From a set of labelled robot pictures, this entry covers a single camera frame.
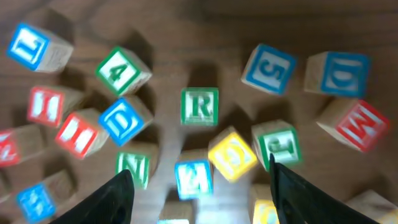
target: letter on block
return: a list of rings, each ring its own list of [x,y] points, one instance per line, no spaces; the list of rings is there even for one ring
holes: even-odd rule
[[[361,98],[368,72],[369,59],[365,55],[323,52],[308,58],[304,90]]]
[[[347,206],[381,224],[398,223],[398,207],[373,190],[352,198]]]
[[[389,128],[389,121],[363,100],[333,101],[317,121],[340,142],[367,152]]]
[[[238,180],[257,164],[257,157],[233,127],[209,143],[209,160],[230,182]]]
[[[67,64],[73,46],[55,34],[19,24],[7,50],[10,58],[35,72],[55,72]]]
[[[26,220],[37,223],[55,215],[57,207],[74,193],[69,176],[66,171],[61,171],[20,192],[17,203]]]
[[[213,194],[213,167],[208,149],[182,152],[175,164],[175,178],[180,200]]]
[[[194,224],[191,202],[165,202],[158,224]]]
[[[159,147],[156,144],[134,142],[126,146],[123,152],[118,152],[116,173],[128,169],[135,188],[146,189],[150,178],[155,174],[158,160]]]
[[[246,64],[242,82],[267,93],[282,95],[295,64],[292,56],[260,44]]]
[[[93,108],[73,112],[55,141],[79,159],[100,150],[109,134],[97,123],[99,116],[100,113]]]
[[[109,107],[98,122],[111,135],[118,146],[147,127],[154,117],[136,96],[122,97]]]
[[[115,47],[98,66],[96,76],[120,96],[138,90],[151,78],[152,71],[134,52]]]
[[[282,120],[270,121],[252,127],[254,148],[266,170],[273,153],[276,162],[293,164],[302,160],[295,128]]]
[[[35,124],[0,132],[0,167],[12,166],[43,152],[44,142]]]
[[[183,89],[181,92],[181,123],[216,126],[218,124],[218,89]]]
[[[83,93],[61,86],[35,86],[30,91],[28,120],[58,128],[83,101]]]
[[[252,224],[279,224],[269,185],[252,185],[249,196],[249,217]]]

